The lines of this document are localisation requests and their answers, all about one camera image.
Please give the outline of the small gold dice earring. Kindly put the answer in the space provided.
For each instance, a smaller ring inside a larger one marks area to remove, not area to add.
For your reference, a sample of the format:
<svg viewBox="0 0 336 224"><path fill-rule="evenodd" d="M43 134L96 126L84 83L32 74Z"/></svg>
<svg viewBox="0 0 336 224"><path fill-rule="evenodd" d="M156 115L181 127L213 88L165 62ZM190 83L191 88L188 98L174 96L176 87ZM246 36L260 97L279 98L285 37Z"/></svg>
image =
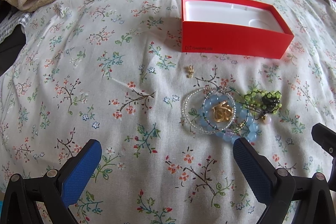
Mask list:
<svg viewBox="0 0 336 224"><path fill-rule="evenodd" d="M186 67L186 73L187 73L187 78L191 79L194 77L194 66L193 65L189 65L188 67Z"/></svg>

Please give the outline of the red open cardboard box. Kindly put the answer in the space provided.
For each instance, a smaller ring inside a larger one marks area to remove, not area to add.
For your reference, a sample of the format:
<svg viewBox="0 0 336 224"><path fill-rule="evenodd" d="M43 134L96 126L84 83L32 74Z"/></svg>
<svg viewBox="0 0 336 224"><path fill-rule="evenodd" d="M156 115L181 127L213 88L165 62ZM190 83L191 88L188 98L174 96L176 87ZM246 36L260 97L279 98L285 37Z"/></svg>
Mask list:
<svg viewBox="0 0 336 224"><path fill-rule="evenodd" d="M182 0L181 51L280 59L294 34L276 8L254 0Z"/></svg>

